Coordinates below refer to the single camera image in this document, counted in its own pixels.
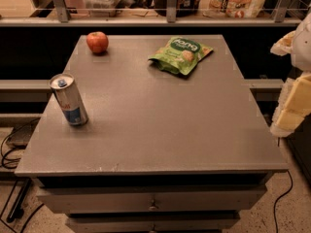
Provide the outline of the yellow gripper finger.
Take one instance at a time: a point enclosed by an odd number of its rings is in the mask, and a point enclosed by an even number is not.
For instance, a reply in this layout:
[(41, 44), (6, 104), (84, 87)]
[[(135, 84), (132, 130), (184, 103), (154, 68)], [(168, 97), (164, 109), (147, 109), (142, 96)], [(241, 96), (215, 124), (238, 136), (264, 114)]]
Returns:
[(288, 137), (311, 114), (311, 74), (287, 78), (272, 117), (270, 132), (276, 137)]
[(295, 31), (291, 31), (288, 34), (286, 34), (272, 46), (270, 52), (279, 56), (292, 54), (294, 34)]

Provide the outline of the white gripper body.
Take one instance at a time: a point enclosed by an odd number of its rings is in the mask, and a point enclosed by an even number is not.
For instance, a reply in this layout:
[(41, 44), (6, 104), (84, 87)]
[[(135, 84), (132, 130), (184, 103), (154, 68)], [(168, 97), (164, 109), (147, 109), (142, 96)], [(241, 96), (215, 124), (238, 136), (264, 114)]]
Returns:
[(311, 71), (311, 14), (306, 16), (294, 33), (291, 61), (301, 71)]

